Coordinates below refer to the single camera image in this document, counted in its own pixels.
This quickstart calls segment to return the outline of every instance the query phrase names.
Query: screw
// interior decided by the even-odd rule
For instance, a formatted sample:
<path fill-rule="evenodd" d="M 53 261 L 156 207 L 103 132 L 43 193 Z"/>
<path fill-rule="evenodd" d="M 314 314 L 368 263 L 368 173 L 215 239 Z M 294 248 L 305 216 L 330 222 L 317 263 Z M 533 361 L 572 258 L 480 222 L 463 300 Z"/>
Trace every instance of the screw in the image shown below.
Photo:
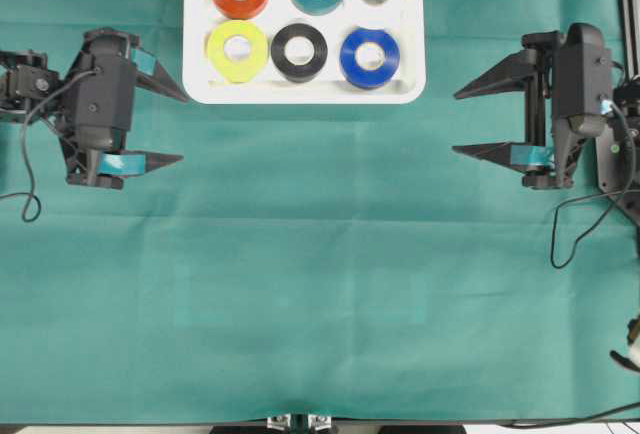
<path fill-rule="evenodd" d="M 49 85 L 49 82 L 46 79 L 37 79 L 36 80 L 36 89 L 38 89 L 41 92 L 47 92 L 49 90 L 51 86 Z"/>

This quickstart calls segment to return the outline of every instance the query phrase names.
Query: white tray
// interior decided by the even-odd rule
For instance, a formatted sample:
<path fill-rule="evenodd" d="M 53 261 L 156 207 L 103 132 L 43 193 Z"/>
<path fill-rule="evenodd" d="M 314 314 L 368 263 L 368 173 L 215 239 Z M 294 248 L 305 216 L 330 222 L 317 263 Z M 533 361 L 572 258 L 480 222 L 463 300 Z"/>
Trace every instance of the white tray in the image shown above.
<path fill-rule="evenodd" d="M 189 95 L 203 104 L 406 104 L 418 98 L 426 86 L 423 0 L 407 0 L 402 25 L 388 29 L 400 46 L 400 68 L 388 85 L 373 91 L 353 87 L 340 68 L 340 48 L 356 27 L 343 6 L 325 16 L 308 16 L 291 0 L 269 0 L 266 9 L 251 19 L 269 41 L 295 22 L 322 32 L 329 45 L 327 64 L 306 84 L 286 81 L 271 60 L 247 84 L 225 81 L 207 59 L 205 47 L 211 32 L 227 20 L 212 0 L 184 0 L 182 80 Z"/>

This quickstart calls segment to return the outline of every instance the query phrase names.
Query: green tablecloth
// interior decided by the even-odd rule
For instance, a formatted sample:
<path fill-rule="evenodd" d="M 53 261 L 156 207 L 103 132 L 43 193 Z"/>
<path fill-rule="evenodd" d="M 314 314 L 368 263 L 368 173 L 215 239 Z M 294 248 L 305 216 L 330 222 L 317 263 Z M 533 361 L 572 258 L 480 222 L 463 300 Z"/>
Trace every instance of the green tablecloth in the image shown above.
<path fill-rule="evenodd" d="M 182 0 L 2 0 L 0 46 L 65 71 L 85 30 L 142 35 L 176 77 Z M 521 96 L 452 93 L 528 32 L 600 26 L 617 0 L 426 0 L 429 86 L 396 107 L 182 106 L 139 92 L 135 148 L 185 162 L 126 191 L 64 183 L 29 145 L 45 213 L 0 204 L 0 422 L 191 423 L 314 412 L 484 420 L 637 399 L 608 360 L 638 307 L 634 230 L 615 215 L 571 269 L 551 207 L 451 146 L 519 140 Z M 0 188 L 26 176 L 0 127 Z M 568 239 L 595 208 L 564 217 Z"/>

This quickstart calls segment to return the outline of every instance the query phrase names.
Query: metal clamp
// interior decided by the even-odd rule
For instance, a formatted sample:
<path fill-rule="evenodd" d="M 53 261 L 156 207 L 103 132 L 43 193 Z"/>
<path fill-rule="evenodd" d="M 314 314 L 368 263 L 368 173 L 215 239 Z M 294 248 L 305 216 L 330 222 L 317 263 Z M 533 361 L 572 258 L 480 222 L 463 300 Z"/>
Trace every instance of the metal clamp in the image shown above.
<path fill-rule="evenodd" d="M 330 416 L 316 416 L 314 414 L 309 414 L 309 430 L 313 431 L 326 431 L 327 429 L 331 429 L 331 417 Z"/>
<path fill-rule="evenodd" d="M 291 430 L 291 414 L 268 418 L 267 429 L 274 429 L 276 431 L 283 432 Z"/>

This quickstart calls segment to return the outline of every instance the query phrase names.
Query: black cable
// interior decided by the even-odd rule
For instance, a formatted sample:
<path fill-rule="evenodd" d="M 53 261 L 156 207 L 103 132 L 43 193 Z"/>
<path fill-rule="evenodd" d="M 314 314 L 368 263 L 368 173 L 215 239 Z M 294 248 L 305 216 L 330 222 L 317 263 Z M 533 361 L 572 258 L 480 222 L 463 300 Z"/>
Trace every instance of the black cable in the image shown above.
<path fill-rule="evenodd" d="M 576 240 L 573 242 L 573 247 L 571 249 L 571 255 L 563 263 L 558 263 L 556 261 L 556 237 L 557 237 L 557 233 L 558 233 L 558 218 L 560 217 L 560 211 L 562 209 L 564 209 L 565 207 L 570 206 L 572 204 L 579 204 L 579 203 L 587 202 L 587 201 L 590 201 L 590 200 L 611 196 L 612 194 L 609 193 L 609 194 L 603 194 L 601 196 L 587 196 L 587 197 L 580 197 L 580 198 L 577 198 L 577 199 L 570 199 L 570 200 L 565 201 L 565 202 L 559 204 L 558 206 L 556 206 L 556 208 L 554 209 L 555 212 L 554 212 L 554 217 L 553 217 L 553 229 L 552 229 L 552 232 L 551 232 L 551 254 L 550 254 L 550 259 L 551 259 L 551 265 L 553 267 L 555 267 L 556 269 L 558 269 L 558 270 L 566 268 L 569 264 L 571 264 L 571 262 L 573 262 L 573 259 L 576 256 L 576 252 L 578 251 L 578 245 L 585 238 L 590 236 L 596 229 L 598 229 L 600 227 L 600 225 L 609 216 L 609 214 L 611 214 L 611 211 L 613 211 L 613 209 L 616 206 L 620 205 L 620 203 L 623 201 L 624 197 L 631 191 L 631 186 L 633 185 L 633 180 L 635 178 L 636 165 L 637 165 L 637 154 L 636 154 L 635 145 L 634 145 L 634 141 L 633 141 L 633 135 L 631 134 L 631 130 L 629 129 L 629 124 L 627 123 L 627 118 L 624 115 L 624 113 L 620 110 L 620 108 L 618 106 L 616 106 L 615 104 L 613 104 L 613 103 L 611 103 L 611 108 L 613 109 L 613 112 L 615 113 L 615 115 L 618 117 L 618 119 L 622 123 L 622 127 L 624 129 L 624 133 L 625 133 L 625 137 L 626 137 L 625 144 L 626 144 L 627 149 L 630 151 L 629 174 L 627 176 L 627 180 L 625 181 L 624 188 L 620 191 L 620 196 L 615 200 L 612 199 L 611 200 L 611 204 L 602 213 L 602 215 L 598 218 L 598 220 L 595 223 L 593 223 L 593 225 L 589 229 L 584 231 L 582 234 L 580 234 L 580 236 L 578 236 L 576 238 Z"/>
<path fill-rule="evenodd" d="M 640 432 L 636 431 L 633 427 L 631 427 L 628 422 L 623 422 L 622 425 L 627 429 L 629 429 L 631 432 L 635 432 L 635 434 L 640 434 Z"/>
<path fill-rule="evenodd" d="M 37 221 L 38 218 L 40 217 L 40 214 L 42 214 L 42 202 L 40 201 L 38 196 L 36 196 L 36 193 L 35 193 L 36 192 L 36 178 L 35 178 L 35 174 L 33 173 L 33 167 L 31 166 L 31 161 L 29 160 L 29 153 L 27 152 L 27 130 L 28 130 L 29 126 L 31 125 L 31 121 L 47 104 L 49 104 L 54 99 L 56 99 L 57 97 L 61 96 L 65 92 L 67 92 L 78 81 L 84 79 L 85 77 L 93 76 L 95 74 L 96 74 L 96 71 L 85 71 L 85 72 L 82 72 L 82 73 L 74 76 L 64 86 L 62 86 L 60 89 L 52 92 L 50 95 L 48 95 L 42 101 L 40 101 L 36 105 L 36 107 L 31 109 L 31 111 L 29 111 L 29 113 L 25 117 L 24 122 L 22 123 L 22 128 L 20 129 L 20 151 L 22 153 L 22 160 L 24 161 L 24 165 L 25 165 L 25 168 L 27 170 L 27 174 L 29 176 L 30 189 L 29 189 L 29 192 L 16 192 L 16 193 L 6 194 L 6 195 L 3 195 L 3 196 L 0 196 L 0 201 L 5 201 L 5 200 L 8 200 L 8 199 L 14 199 L 14 198 L 17 198 L 17 197 L 26 197 L 27 200 L 25 201 L 24 207 L 22 208 L 22 216 L 21 217 L 22 217 L 22 220 L 27 224 L 30 224 L 32 222 Z M 31 203 L 32 202 L 36 203 L 36 213 L 32 217 L 28 217 L 27 214 L 29 212 L 29 208 L 31 207 Z"/>
<path fill-rule="evenodd" d="M 622 87 L 624 85 L 624 83 L 627 82 L 627 70 L 624 68 L 622 63 L 620 63 L 618 61 L 613 61 L 612 65 L 613 65 L 613 67 L 618 69 L 620 71 L 620 73 L 621 73 L 620 81 L 618 81 L 618 87 Z"/>
<path fill-rule="evenodd" d="M 605 419 L 609 419 L 611 416 L 622 414 L 623 412 L 631 411 L 633 409 L 640 409 L 640 402 L 634 402 L 633 404 L 627 404 L 626 406 L 616 407 L 615 409 L 611 409 L 610 411 L 601 412 L 600 414 L 595 414 L 593 416 L 583 417 L 579 419 L 570 419 L 568 421 L 547 422 L 543 424 L 531 424 L 531 425 L 509 424 L 502 427 L 526 431 L 531 429 L 547 429 L 550 427 L 575 426 L 576 424 L 586 424 L 588 422 L 595 422 L 595 421 L 602 421 Z"/>

